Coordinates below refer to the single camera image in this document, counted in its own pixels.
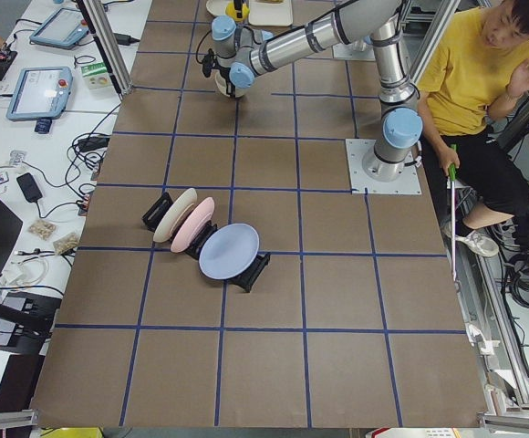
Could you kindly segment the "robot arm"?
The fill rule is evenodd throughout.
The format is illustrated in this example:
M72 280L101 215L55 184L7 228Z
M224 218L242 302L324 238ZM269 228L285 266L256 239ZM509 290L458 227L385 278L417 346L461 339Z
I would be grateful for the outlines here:
M402 43L403 2L346 1L279 35L242 23L243 5L235 1L232 13L213 19L213 48L200 61L203 75L237 99L256 78L300 59L331 50L336 60L360 60L363 49L370 49L379 75L381 131L361 165L378 182L398 179L423 128L419 91Z

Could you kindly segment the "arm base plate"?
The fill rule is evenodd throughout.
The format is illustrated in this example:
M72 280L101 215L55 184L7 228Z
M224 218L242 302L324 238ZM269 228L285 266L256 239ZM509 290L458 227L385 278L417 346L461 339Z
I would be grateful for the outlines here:
M422 195L412 149L402 162L386 163L374 154L373 139L345 139L350 191L354 194Z

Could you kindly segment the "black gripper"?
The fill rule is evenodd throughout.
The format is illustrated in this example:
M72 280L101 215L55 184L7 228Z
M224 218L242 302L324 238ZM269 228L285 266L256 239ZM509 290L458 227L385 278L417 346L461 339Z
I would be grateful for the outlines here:
M219 72L225 79L232 82L232 80L230 79L230 72L231 72L232 64L235 61L236 61L236 55L231 55L229 57L217 55L215 57L214 69L216 70L216 73Z

